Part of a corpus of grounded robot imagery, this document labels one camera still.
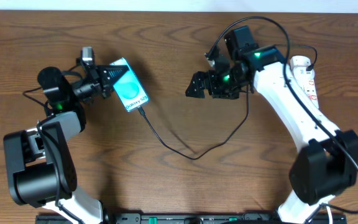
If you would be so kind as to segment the blue Galaxy smartphone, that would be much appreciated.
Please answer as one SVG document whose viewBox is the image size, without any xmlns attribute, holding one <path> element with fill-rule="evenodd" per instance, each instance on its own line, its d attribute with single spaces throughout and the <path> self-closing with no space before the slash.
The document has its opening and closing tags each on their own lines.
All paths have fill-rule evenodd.
<svg viewBox="0 0 358 224">
<path fill-rule="evenodd" d="M 146 104 L 149 101 L 149 96 L 127 60 L 120 58 L 110 65 L 125 65 L 128 68 L 128 71 L 113 85 L 126 111 L 133 111 Z"/>
</svg>

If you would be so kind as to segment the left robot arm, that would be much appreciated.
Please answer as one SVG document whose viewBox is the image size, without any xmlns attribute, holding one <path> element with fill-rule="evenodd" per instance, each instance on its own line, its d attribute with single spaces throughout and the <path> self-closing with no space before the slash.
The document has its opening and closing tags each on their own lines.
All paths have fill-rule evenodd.
<svg viewBox="0 0 358 224">
<path fill-rule="evenodd" d="M 82 103 L 95 96 L 107 98 L 129 67 L 85 65 L 83 69 L 85 77 L 75 83 L 56 67 L 39 72 L 47 117 L 33 128 L 3 138 L 9 192 L 16 204 L 52 210 L 71 223 L 116 223 L 100 200 L 78 186 L 67 142 L 85 129 Z"/>
</svg>

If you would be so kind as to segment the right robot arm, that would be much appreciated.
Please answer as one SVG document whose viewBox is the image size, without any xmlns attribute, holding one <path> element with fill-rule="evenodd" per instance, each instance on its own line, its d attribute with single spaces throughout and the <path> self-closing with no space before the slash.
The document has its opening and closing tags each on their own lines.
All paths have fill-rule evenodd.
<svg viewBox="0 0 358 224">
<path fill-rule="evenodd" d="M 215 48 L 212 70 L 196 72 L 185 95 L 234 100 L 244 87 L 260 93 L 288 129 L 297 158 L 289 179 L 292 191 L 278 208 L 283 222 L 304 223 L 356 182 L 358 136 L 327 119 L 295 79 L 284 56 L 271 45 L 260 48 L 247 26 L 224 36 L 230 57 Z"/>
</svg>

